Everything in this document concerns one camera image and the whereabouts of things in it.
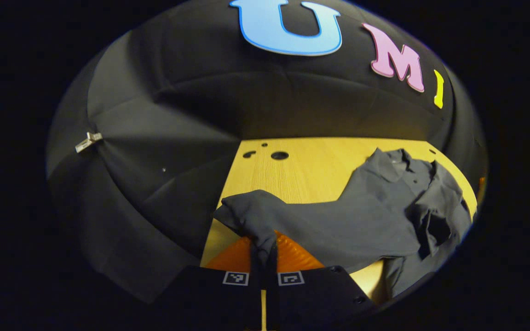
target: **wooden board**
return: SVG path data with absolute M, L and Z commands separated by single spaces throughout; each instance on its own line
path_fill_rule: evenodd
M 355 168 L 365 162 L 376 148 L 391 151 L 403 148 L 414 159 L 437 160 L 457 180 L 471 215 L 476 197 L 457 167 L 425 141 L 377 138 L 284 138 L 242 141 L 230 168 L 220 200 L 229 195 L 265 190 L 286 203 L 319 203 L 335 201 L 343 192 Z M 250 158 L 246 152 L 256 151 Z M 284 151 L 288 159 L 274 160 L 271 154 Z M 238 235 L 213 220 L 200 266 L 205 266 L 219 252 L 238 239 Z M 386 300 L 381 281 L 383 260 L 352 273 L 361 289 L 376 303 Z

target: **metal clip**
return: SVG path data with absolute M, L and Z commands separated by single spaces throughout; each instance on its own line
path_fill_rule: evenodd
M 87 139 L 80 142 L 77 146 L 75 146 L 75 150 L 77 153 L 82 152 L 87 147 L 90 147 L 91 145 L 95 144 L 97 141 L 102 140 L 103 137 L 101 136 L 101 133 L 90 133 L 87 132 Z

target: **black umbrella canopy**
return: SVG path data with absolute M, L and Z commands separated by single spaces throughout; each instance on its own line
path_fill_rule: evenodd
M 152 302 L 185 266 L 198 265 L 241 140 L 428 141 L 477 190 L 485 144 L 458 78 L 385 19 L 340 0 L 317 3 L 340 13 L 332 54 L 255 47 L 238 7 L 192 0 L 127 32 L 76 77 L 51 126 L 46 169 L 59 215 L 95 270 Z M 299 1 L 280 8 L 286 30 L 318 33 L 317 17 Z M 376 44 L 362 23 L 418 53 L 424 92 L 374 72 Z M 99 140 L 78 153 L 87 133 Z

